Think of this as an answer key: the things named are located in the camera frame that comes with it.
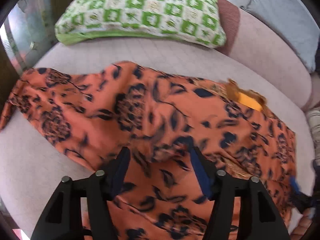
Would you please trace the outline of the green white patterned pillow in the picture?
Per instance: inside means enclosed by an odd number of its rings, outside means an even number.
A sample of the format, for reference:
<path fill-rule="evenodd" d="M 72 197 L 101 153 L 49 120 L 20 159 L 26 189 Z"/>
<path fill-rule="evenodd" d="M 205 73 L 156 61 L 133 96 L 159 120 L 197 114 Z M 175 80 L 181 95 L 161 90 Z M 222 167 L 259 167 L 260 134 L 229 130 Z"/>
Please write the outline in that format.
<path fill-rule="evenodd" d="M 217 0 L 74 0 L 55 24 L 65 45 L 100 37 L 159 37 L 217 48 L 226 42 Z"/>

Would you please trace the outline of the orange floral blouse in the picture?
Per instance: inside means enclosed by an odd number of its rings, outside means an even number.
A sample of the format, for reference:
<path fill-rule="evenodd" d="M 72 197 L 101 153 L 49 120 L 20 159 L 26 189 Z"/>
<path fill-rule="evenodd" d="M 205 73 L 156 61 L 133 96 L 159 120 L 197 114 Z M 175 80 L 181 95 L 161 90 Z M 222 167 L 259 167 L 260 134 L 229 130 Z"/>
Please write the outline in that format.
<path fill-rule="evenodd" d="M 257 176 L 285 224 L 296 139 L 255 92 L 233 81 L 171 75 L 133 62 L 68 75 L 30 69 L 5 103 L 1 127 L 19 110 L 60 153 L 96 171 L 122 147 L 131 161 L 109 202 L 120 239 L 200 239 L 213 204 L 201 192 L 189 148 L 236 178 Z"/>

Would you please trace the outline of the pink bolster cushion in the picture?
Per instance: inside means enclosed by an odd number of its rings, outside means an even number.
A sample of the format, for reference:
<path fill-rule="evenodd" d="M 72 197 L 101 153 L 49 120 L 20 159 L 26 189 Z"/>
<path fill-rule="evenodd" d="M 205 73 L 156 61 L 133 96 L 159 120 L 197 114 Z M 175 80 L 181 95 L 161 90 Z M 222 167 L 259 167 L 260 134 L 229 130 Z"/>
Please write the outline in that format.
<path fill-rule="evenodd" d="M 311 76 L 295 52 L 263 22 L 227 0 L 217 0 L 226 34 L 224 55 L 262 76 L 300 109 L 311 103 Z"/>

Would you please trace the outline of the grey pillow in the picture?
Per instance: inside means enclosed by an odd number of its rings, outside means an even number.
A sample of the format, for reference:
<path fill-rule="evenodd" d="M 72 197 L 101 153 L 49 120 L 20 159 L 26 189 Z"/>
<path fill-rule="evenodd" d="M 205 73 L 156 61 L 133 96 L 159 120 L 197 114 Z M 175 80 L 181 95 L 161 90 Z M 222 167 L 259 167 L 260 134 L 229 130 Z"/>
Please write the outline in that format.
<path fill-rule="evenodd" d="M 301 0 L 249 0 L 243 9 L 277 33 L 308 72 L 316 71 L 319 26 Z"/>

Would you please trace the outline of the pink quilted bed sheet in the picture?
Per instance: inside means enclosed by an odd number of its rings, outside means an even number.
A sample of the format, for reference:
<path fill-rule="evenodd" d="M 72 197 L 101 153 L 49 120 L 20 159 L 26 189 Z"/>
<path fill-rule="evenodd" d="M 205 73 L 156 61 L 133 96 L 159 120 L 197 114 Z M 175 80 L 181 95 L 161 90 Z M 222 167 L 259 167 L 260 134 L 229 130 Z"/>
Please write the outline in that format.
<path fill-rule="evenodd" d="M 123 60 L 170 74 L 214 81 L 233 79 L 241 88 L 265 96 L 268 107 L 296 133 L 297 181 L 304 193 L 311 193 L 315 150 L 305 114 L 263 77 L 216 50 L 171 40 L 100 38 L 73 46 L 58 43 L 37 66 L 68 74 L 87 74 Z M 1 132 L 1 197 L 27 235 L 32 234 L 47 200 L 64 175 L 79 179 L 89 175 L 89 171 L 57 152 L 16 112 Z"/>

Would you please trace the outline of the striped beige pillow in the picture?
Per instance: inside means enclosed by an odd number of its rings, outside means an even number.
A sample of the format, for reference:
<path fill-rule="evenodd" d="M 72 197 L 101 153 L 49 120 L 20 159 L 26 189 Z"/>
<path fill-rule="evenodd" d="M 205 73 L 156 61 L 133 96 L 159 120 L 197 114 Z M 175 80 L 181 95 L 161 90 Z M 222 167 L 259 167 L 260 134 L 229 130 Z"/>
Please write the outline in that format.
<path fill-rule="evenodd" d="M 310 132 L 315 147 L 315 161 L 319 166 L 319 142 L 320 142 L 320 110 L 313 108 L 306 113 L 306 118 L 310 127 Z"/>

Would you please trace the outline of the stained glass window panel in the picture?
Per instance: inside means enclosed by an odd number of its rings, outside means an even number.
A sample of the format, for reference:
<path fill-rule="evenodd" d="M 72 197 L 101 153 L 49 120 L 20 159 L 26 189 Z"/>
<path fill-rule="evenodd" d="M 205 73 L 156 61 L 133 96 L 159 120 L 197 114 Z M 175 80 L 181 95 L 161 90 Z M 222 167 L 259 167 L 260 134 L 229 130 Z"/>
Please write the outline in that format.
<path fill-rule="evenodd" d="M 1 26 L 1 40 L 11 64 L 21 74 L 57 43 L 50 0 L 19 0 Z"/>

